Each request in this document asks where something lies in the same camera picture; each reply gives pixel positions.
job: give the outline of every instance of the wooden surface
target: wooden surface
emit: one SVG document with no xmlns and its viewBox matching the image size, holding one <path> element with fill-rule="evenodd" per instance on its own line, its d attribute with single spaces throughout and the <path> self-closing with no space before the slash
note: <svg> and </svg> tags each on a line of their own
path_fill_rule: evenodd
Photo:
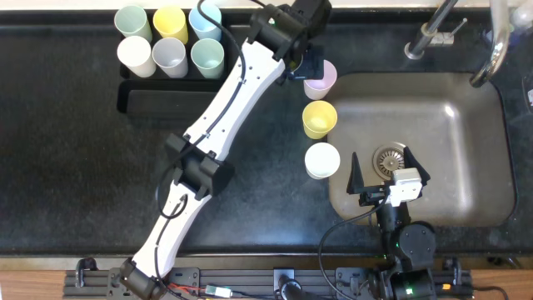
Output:
<svg viewBox="0 0 533 300">
<path fill-rule="evenodd" d="M 59 300 L 64 271 L 0 271 L 0 300 Z M 474 284 L 504 288 L 513 300 L 533 300 L 533 270 L 473 270 Z M 476 299 L 503 299 L 499 292 L 477 292 Z"/>
</svg>

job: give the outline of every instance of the stainless steel sink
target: stainless steel sink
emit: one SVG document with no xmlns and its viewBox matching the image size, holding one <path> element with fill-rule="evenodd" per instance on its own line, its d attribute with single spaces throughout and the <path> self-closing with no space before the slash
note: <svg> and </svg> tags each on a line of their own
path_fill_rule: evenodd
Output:
<svg viewBox="0 0 533 300">
<path fill-rule="evenodd" d="M 346 194 L 351 154 L 365 184 L 402 168 L 402 145 L 431 175 L 409 203 L 413 220 L 493 226 L 515 205 L 501 100 L 489 83 L 473 88 L 464 73 L 360 73 L 341 77 L 327 95 L 338 113 L 328 142 L 341 154 L 330 200 L 345 219 L 368 211 Z"/>
</svg>

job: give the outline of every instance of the faucet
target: faucet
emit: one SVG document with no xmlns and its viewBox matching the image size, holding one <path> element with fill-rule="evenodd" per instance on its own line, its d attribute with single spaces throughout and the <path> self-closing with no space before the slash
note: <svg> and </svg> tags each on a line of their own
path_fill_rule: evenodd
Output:
<svg viewBox="0 0 533 300">
<path fill-rule="evenodd" d="M 444 3 L 436 10 L 431 20 L 424 23 L 416 35 L 414 42 L 409 42 L 404 48 L 404 52 L 410 59 L 421 59 L 424 55 L 424 49 L 432 44 L 433 39 L 438 34 L 438 28 L 456 5 L 458 0 L 445 0 Z M 507 0 L 490 0 L 491 19 L 492 19 L 492 51 L 490 58 L 483 64 L 481 70 L 474 74 L 470 79 L 470 85 L 479 88 L 486 83 L 498 71 L 507 53 L 509 46 L 509 13 Z M 463 23 L 445 37 L 453 38 L 453 34 L 465 23 Z"/>
</svg>

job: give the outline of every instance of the white wall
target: white wall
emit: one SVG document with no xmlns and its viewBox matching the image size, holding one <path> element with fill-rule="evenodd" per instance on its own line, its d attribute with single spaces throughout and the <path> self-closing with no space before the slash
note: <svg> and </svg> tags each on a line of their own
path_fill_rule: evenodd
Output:
<svg viewBox="0 0 533 300">
<path fill-rule="evenodd" d="M 249 0 L 212 0 L 223 8 L 254 8 Z M 435 8 L 443 0 L 330 0 L 334 8 Z M 524 0 L 508 0 L 516 6 Z M 118 9 L 127 4 L 138 4 L 145 8 L 159 8 L 166 4 L 178 4 L 190 8 L 197 0 L 0 0 L 0 10 L 19 9 Z M 263 0 L 275 5 L 292 3 L 293 0 Z M 460 0 L 457 7 L 483 8 L 488 0 Z"/>
</svg>

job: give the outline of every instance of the faucet handle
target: faucet handle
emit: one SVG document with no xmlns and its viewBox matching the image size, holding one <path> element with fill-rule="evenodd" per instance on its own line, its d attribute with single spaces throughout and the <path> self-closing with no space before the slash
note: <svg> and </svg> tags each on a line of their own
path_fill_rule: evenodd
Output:
<svg viewBox="0 0 533 300">
<path fill-rule="evenodd" d="M 452 32 L 437 32 L 435 36 L 431 39 L 429 47 L 446 47 L 453 45 L 455 41 L 454 36 L 466 23 L 468 19 L 465 17 L 459 25 Z"/>
</svg>

